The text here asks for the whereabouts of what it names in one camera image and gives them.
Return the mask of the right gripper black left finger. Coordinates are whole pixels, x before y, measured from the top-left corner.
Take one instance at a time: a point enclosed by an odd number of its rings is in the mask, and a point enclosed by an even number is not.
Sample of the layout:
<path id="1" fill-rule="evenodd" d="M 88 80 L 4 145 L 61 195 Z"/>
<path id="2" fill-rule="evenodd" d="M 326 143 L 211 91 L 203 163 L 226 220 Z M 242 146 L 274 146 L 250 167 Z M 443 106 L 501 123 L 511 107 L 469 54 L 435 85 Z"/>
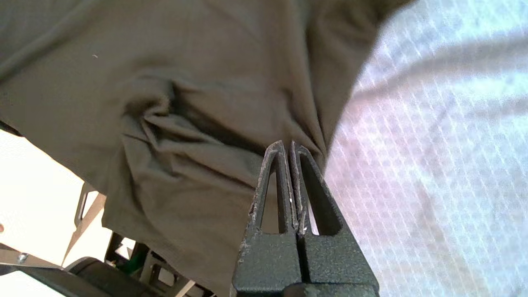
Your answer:
<path id="1" fill-rule="evenodd" d="M 269 179 L 276 175 L 278 233 L 262 231 Z M 297 231 L 299 222 L 283 141 L 266 149 L 247 227 L 232 277 L 233 296 L 281 296 L 283 290 L 302 281 Z"/>

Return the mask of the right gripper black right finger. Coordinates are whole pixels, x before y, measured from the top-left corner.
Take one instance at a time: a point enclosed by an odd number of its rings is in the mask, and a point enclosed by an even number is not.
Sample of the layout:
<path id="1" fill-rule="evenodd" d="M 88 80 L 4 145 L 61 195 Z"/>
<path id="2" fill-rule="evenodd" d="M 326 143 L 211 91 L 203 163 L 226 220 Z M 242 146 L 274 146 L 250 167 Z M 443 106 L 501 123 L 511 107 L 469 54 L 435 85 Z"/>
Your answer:
<path id="1" fill-rule="evenodd" d="M 309 296 L 377 296 L 379 282 L 311 152 L 292 142 L 290 173 L 302 280 Z"/>

